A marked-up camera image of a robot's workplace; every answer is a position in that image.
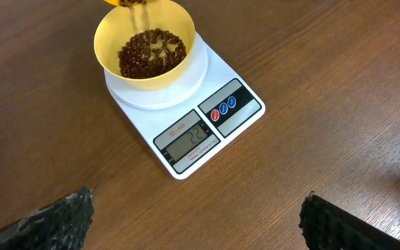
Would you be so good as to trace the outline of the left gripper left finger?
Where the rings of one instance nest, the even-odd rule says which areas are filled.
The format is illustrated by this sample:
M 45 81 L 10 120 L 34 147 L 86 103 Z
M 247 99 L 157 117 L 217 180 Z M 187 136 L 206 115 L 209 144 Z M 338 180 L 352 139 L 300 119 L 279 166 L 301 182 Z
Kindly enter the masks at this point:
M 82 249 L 93 214 L 93 190 L 84 186 L 0 228 L 0 249 Z

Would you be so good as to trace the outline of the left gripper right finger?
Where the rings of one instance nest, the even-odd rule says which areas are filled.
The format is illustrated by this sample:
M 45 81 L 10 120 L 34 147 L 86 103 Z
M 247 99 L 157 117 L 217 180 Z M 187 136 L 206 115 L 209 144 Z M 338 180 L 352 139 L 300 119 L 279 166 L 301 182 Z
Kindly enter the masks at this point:
M 310 250 L 400 250 L 400 240 L 311 192 L 299 213 Z

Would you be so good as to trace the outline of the yellow plastic measuring scoop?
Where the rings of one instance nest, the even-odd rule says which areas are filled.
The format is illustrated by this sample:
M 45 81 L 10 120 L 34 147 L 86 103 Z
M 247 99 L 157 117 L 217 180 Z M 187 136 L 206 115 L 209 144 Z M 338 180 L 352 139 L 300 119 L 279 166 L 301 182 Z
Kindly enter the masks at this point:
M 148 4 L 155 0 L 104 0 L 104 1 L 113 6 L 132 7 L 142 4 Z

